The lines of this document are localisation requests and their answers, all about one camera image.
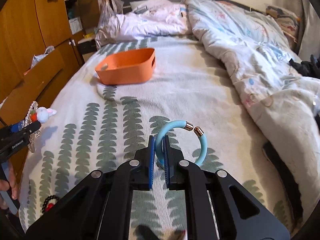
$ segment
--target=orange plastic bin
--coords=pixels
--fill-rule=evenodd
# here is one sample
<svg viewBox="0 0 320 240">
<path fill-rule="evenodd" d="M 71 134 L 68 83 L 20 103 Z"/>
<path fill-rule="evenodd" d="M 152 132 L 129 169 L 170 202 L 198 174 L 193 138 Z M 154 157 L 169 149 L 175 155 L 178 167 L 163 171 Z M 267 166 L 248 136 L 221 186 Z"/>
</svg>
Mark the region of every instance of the orange plastic bin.
<svg viewBox="0 0 320 240">
<path fill-rule="evenodd" d="M 148 81 L 156 67 L 153 48 L 133 49 L 106 57 L 95 68 L 105 85 L 135 84 Z"/>
</svg>

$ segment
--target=hand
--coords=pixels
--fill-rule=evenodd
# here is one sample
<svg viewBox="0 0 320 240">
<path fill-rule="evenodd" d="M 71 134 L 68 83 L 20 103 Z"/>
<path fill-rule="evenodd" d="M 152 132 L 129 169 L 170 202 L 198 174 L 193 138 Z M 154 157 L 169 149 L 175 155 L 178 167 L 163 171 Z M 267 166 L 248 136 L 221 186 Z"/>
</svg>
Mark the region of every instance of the hand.
<svg viewBox="0 0 320 240">
<path fill-rule="evenodd" d="M 0 179 L 0 191 L 7 191 L 9 187 L 11 187 L 12 191 L 12 199 L 17 199 L 18 198 L 18 191 L 19 187 L 16 181 L 16 176 L 14 174 L 13 166 L 12 163 L 9 161 L 8 162 L 8 167 L 9 167 L 9 183 L 5 180 Z M 0 197 L 0 207 L 2 209 L 7 208 L 7 205 L 5 204 L 4 200 Z"/>
</svg>

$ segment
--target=red charm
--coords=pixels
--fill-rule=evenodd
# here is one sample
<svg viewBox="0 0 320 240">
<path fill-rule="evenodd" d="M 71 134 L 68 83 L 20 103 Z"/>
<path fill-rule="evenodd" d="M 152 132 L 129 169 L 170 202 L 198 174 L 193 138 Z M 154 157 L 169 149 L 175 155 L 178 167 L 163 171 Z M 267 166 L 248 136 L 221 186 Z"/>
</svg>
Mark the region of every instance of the red charm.
<svg viewBox="0 0 320 240">
<path fill-rule="evenodd" d="M 30 116 L 30 119 L 31 119 L 32 122 L 37 121 L 37 120 L 38 120 L 38 119 L 37 119 L 37 113 L 32 114 L 32 115 Z"/>
<path fill-rule="evenodd" d="M 52 208 L 53 206 L 54 206 L 53 203 L 49 203 L 49 204 L 47 205 L 47 208 L 45 209 L 45 212 L 48 212 L 49 209 Z"/>
</svg>

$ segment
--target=pink bunny ear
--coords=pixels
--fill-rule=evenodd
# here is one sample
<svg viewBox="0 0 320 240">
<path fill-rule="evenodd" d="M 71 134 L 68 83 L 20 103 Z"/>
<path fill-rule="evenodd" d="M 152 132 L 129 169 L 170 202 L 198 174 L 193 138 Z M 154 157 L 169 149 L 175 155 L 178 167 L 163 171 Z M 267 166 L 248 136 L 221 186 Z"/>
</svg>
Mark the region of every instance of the pink bunny ear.
<svg viewBox="0 0 320 240">
<path fill-rule="evenodd" d="M 47 112 L 48 112 L 49 116 L 52 116 L 52 115 L 55 115 L 55 114 L 57 113 L 57 110 L 48 108 L 48 109 L 47 109 Z"/>
</svg>

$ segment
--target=white plush bunny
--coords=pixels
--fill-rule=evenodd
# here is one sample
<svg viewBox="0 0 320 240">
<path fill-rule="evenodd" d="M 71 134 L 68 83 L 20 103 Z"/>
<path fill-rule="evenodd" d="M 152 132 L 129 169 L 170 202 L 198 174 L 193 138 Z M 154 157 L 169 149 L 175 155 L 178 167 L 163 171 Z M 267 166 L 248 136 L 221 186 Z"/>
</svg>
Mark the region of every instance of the white plush bunny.
<svg viewBox="0 0 320 240">
<path fill-rule="evenodd" d="M 57 111 L 54 109 L 51 109 L 51 108 L 47 109 L 42 106 L 36 110 L 36 113 L 37 113 L 37 120 L 40 123 L 45 123 L 46 121 L 49 120 L 49 117 L 52 115 L 55 115 L 57 113 Z"/>
</svg>

